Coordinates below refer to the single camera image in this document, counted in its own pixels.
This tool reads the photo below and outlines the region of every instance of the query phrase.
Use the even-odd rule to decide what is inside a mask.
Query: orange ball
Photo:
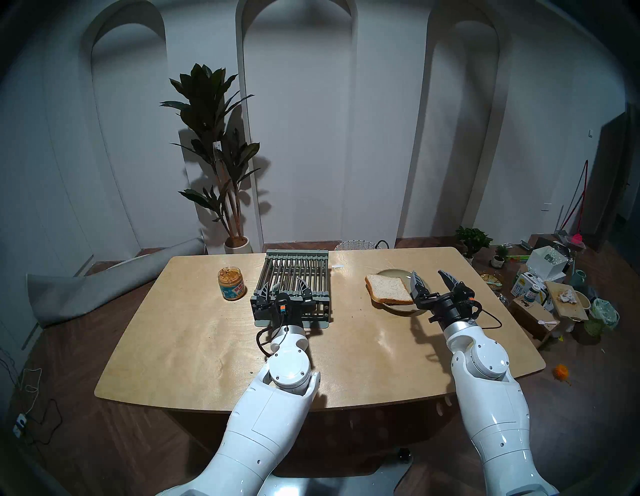
[[[569,369],[560,364],[554,369],[553,374],[559,381],[566,381],[569,378]]]

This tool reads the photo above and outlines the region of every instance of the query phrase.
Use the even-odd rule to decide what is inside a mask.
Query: white bread
[[[399,277],[369,274],[364,278],[373,301],[389,305],[411,305],[413,299]]]

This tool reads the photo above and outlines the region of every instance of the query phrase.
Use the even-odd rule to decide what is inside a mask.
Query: metal rack
[[[265,284],[269,287],[269,299],[275,300],[279,292],[286,292],[292,300],[302,300],[298,277],[311,288],[314,309],[303,314],[307,328],[329,326],[330,277],[329,252],[326,250],[268,250],[258,284],[251,296],[255,325],[269,325],[271,316],[267,310],[256,309],[258,292]]]

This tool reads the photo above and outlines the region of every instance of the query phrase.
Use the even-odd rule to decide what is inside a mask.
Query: white box
[[[540,305],[543,305],[543,302],[547,298],[547,286],[545,285],[545,282],[540,277],[536,276],[535,274],[532,274],[531,272],[523,272],[518,274],[518,276],[516,277],[516,282],[513,285],[513,288],[511,288],[511,294],[516,297],[522,294],[525,294],[534,284],[537,284],[541,290],[538,293],[538,297],[536,298],[536,301]],[[553,308],[553,303],[549,299],[547,301],[547,304],[543,306],[545,310],[550,311],[550,308]]]
[[[543,246],[531,252],[527,268],[541,279],[553,281],[562,273],[567,262],[567,257],[559,251],[551,246]]]

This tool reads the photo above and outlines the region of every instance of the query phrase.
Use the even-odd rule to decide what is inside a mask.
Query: small potted plant
[[[474,255],[481,248],[489,248],[489,244],[493,241],[493,238],[488,237],[483,231],[472,227],[458,227],[456,237],[467,247],[463,256],[470,265],[474,261]]]
[[[495,249],[495,255],[491,259],[491,265],[496,269],[501,269],[504,265],[504,261],[507,259],[507,255],[509,254],[509,250],[503,244],[499,244]]]

